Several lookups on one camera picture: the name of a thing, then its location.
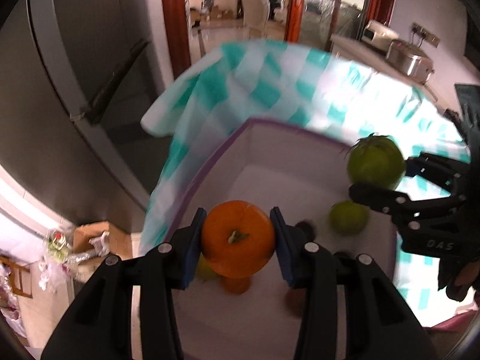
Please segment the silver cooking pot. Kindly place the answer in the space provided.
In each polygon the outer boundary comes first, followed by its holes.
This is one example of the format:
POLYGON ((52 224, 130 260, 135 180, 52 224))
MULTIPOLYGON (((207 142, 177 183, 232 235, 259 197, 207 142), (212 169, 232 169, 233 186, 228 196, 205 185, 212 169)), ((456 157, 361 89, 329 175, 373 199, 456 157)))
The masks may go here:
POLYGON ((401 39, 394 39, 385 60, 398 72, 419 85, 424 85, 434 73, 434 62, 421 48, 401 39))

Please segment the dark passion fruit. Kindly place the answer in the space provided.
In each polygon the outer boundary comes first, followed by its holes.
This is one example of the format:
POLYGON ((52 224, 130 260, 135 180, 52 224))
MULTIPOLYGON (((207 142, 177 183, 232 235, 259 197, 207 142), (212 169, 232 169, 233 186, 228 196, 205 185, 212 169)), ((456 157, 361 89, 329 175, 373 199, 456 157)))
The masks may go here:
POLYGON ((316 238, 315 228, 308 221, 300 221, 295 225, 296 228, 300 229, 304 236, 307 239, 307 242, 314 242, 316 238))

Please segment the green lime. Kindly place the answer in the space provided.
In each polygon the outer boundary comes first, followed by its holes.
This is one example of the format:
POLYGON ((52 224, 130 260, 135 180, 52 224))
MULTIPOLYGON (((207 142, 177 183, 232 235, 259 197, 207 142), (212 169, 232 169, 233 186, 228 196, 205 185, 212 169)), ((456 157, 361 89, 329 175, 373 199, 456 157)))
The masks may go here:
POLYGON ((369 221, 369 209, 352 201, 334 204, 328 215, 330 229, 341 236, 361 233, 369 221))

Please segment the grey refrigerator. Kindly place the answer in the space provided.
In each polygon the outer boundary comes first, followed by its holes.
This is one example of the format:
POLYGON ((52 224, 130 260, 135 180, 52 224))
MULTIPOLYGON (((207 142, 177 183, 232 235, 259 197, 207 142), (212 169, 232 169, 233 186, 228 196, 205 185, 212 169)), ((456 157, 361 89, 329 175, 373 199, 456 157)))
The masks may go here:
POLYGON ((1 165, 74 224, 138 233, 168 139, 161 0, 1 0, 1 165))

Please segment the wooden stool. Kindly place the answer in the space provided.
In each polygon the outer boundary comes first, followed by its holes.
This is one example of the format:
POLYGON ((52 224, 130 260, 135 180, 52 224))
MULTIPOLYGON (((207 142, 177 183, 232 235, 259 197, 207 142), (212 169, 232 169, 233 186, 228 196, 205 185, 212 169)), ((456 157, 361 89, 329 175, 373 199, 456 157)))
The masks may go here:
POLYGON ((1 256, 1 264, 9 270, 9 283, 16 296, 32 298, 31 271, 29 266, 21 266, 7 257, 1 256), (24 276, 29 279, 28 292, 24 289, 24 276))

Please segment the dark red apple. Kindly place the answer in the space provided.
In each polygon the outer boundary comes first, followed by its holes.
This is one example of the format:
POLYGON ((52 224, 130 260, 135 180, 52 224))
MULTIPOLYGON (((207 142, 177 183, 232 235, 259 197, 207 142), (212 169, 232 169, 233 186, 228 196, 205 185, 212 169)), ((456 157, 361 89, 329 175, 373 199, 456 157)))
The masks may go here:
POLYGON ((288 289, 284 296, 284 305, 287 311, 301 319, 304 311, 306 292, 304 289, 288 289))

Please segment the purple white storage box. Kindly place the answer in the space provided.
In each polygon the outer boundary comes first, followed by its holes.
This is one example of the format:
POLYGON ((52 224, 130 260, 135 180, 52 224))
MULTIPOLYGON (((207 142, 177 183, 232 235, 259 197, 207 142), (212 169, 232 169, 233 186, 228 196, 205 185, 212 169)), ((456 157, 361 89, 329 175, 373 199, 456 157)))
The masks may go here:
MULTIPOLYGON (((197 209, 242 200, 284 220, 307 220, 316 242, 332 253, 370 255, 395 274, 396 231, 389 216, 372 212, 357 236, 328 225, 332 205, 348 197, 348 146, 327 136, 266 119, 250 119, 203 164, 185 191, 171 230, 188 226, 197 209)), ((181 347, 187 359, 292 359, 300 320, 284 302, 288 285, 272 258, 236 296, 214 280, 194 280, 173 294, 181 347)))

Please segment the teal white checkered tablecloth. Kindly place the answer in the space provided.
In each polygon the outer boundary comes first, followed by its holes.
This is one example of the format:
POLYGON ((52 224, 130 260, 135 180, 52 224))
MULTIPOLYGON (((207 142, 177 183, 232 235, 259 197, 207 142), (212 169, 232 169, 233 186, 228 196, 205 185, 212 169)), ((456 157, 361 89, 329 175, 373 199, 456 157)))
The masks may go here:
POLYGON ((141 251, 162 242, 200 167, 251 117, 279 120, 349 145, 371 134, 386 135, 405 157, 428 152, 470 159, 454 124, 411 85, 307 46, 225 43, 180 75, 142 117, 145 132, 172 142, 146 210, 141 251))

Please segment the yellow orange citrus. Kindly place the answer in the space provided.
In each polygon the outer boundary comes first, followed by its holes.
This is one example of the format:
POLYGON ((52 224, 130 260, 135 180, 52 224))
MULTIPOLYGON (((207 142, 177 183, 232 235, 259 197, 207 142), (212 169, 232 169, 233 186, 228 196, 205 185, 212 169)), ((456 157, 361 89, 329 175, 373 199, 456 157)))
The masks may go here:
POLYGON ((199 256, 195 275, 200 281, 215 281, 219 278, 202 254, 199 256))

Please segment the white appliance on counter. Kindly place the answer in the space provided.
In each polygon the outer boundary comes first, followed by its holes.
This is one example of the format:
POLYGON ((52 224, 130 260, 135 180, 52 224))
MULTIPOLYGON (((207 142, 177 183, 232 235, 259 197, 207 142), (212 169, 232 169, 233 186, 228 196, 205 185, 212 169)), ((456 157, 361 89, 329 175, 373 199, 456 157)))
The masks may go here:
POLYGON ((388 52, 391 42, 398 38, 399 34, 394 30, 372 19, 365 26, 361 41, 379 51, 388 52))

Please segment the green tomato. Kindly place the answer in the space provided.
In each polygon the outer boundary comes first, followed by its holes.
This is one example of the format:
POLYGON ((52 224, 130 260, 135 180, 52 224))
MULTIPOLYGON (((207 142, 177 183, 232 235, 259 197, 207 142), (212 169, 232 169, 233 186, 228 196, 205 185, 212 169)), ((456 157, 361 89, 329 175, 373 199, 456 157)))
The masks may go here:
POLYGON ((406 162, 389 136, 370 134, 349 150, 346 171, 353 184, 395 190, 406 173, 406 162))

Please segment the small mandarin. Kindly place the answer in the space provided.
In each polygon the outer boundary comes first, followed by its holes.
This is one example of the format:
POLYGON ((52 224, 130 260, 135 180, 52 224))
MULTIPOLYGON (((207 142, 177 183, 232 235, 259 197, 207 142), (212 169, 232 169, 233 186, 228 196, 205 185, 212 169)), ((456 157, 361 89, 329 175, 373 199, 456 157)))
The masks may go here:
POLYGON ((233 295, 242 295, 251 287, 251 277, 245 278, 229 278, 222 276, 220 285, 225 292, 233 295))

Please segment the wall power socket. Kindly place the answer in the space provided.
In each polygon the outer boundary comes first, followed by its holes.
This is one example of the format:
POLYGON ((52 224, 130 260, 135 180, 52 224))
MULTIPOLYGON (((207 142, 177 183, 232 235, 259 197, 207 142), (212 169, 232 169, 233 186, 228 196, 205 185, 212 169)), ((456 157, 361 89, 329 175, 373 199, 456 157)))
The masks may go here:
POLYGON ((430 44, 434 48, 439 46, 440 39, 418 23, 412 23, 411 34, 411 43, 416 47, 421 47, 424 43, 430 44))

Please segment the large orange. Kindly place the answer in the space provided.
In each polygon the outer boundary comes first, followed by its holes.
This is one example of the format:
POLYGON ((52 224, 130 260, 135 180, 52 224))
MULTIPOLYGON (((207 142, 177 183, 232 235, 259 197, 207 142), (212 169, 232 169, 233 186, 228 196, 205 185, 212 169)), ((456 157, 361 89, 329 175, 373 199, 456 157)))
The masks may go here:
POLYGON ((231 279, 256 274, 275 250, 270 218, 245 201, 216 205, 203 222, 201 236, 202 255, 211 269, 231 279))

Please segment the white ornate chair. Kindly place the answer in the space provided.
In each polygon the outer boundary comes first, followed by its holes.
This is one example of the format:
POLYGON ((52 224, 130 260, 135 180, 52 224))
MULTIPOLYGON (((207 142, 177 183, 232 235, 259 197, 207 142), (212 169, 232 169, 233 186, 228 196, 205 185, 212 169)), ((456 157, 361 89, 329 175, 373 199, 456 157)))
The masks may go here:
POLYGON ((265 38, 270 14, 269 0, 241 0, 243 27, 249 38, 265 38))

